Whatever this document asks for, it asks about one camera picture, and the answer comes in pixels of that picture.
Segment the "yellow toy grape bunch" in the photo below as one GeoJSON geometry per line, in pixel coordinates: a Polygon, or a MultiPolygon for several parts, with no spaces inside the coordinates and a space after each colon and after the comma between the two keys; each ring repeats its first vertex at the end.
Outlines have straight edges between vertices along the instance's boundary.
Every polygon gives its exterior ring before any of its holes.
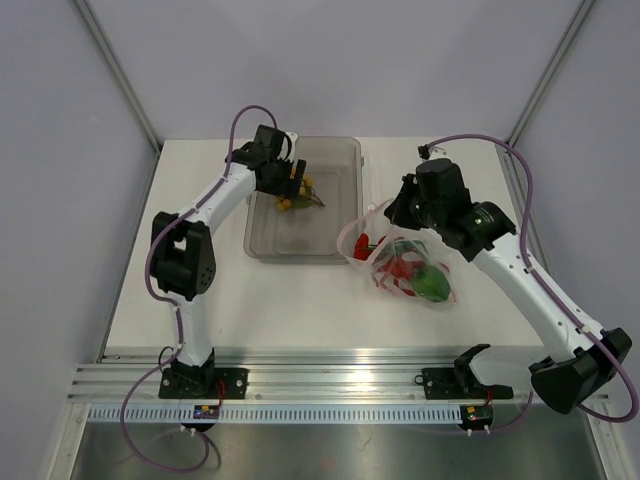
{"type": "Polygon", "coordinates": [[[298,194],[295,197],[276,198],[276,208],[280,212],[285,212],[292,209],[306,209],[310,207],[324,206],[324,202],[320,199],[314,189],[314,181],[308,174],[303,175],[298,194]]]}

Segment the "clear zip top bag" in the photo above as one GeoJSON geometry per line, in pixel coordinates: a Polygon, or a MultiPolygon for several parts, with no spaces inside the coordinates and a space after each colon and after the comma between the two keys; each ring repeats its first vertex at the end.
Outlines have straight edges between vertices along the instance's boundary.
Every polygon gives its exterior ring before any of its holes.
{"type": "Polygon", "coordinates": [[[336,247],[345,260],[387,295],[428,308],[447,310],[457,303],[453,252],[426,230],[409,230],[384,215],[392,201],[372,204],[341,230],[336,247]]]}

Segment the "green toy scallion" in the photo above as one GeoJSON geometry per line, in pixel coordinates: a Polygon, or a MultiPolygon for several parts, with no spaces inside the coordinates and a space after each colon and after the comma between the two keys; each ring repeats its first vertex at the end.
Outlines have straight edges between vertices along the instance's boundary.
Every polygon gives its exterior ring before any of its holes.
{"type": "Polygon", "coordinates": [[[430,260],[430,254],[425,242],[422,240],[395,238],[383,246],[378,258],[399,258],[407,261],[420,260],[427,262],[430,260]]]}

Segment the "red toy lobster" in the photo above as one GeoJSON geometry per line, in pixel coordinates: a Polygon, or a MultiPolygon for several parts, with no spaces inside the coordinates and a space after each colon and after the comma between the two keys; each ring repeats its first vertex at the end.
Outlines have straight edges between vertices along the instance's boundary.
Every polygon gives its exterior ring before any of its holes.
{"type": "Polygon", "coordinates": [[[377,244],[370,241],[366,233],[362,233],[355,242],[353,248],[353,256],[356,260],[366,261],[372,260],[372,279],[377,287],[380,287],[394,294],[419,297],[411,286],[411,279],[416,270],[426,268],[428,266],[435,267],[431,260],[424,261],[407,261],[399,258],[382,258],[378,255],[374,256],[373,252],[376,247],[382,246],[385,236],[381,237],[377,244]]]}

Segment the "green toy bell pepper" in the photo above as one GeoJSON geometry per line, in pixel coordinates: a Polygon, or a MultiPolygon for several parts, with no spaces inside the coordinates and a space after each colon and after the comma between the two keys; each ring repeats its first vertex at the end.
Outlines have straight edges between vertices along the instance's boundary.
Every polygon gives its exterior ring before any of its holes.
{"type": "Polygon", "coordinates": [[[445,302],[451,294],[447,277],[433,266],[416,270],[411,279],[411,286],[417,296],[433,303],[445,302]]]}

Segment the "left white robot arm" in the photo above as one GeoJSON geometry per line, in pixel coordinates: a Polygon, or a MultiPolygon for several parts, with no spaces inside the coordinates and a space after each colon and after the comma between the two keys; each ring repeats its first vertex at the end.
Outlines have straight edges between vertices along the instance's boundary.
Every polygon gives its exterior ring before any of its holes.
{"type": "Polygon", "coordinates": [[[209,338],[204,295],[216,276],[213,236],[255,192],[293,198],[302,186],[306,163],[295,157],[297,134],[261,125],[253,140],[232,149],[219,179],[177,213],[159,212],[152,221],[145,262],[148,285],[176,316],[176,350],[160,364],[159,396],[169,400],[245,397],[249,372],[216,363],[209,338]]]}

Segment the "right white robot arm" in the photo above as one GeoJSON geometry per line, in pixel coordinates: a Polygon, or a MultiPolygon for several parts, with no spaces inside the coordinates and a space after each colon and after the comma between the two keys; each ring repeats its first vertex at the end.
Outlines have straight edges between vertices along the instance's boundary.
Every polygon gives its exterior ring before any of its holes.
{"type": "Polygon", "coordinates": [[[547,356],[528,368],[535,393],[568,414],[622,373],[632,340],[582,311],[529,255],[516,225],[496,204],[474,202],[459,166],[428,160],[402,178],[384,211],[398,227],[431,229],[487,275],[530,323],[547,356]]]}

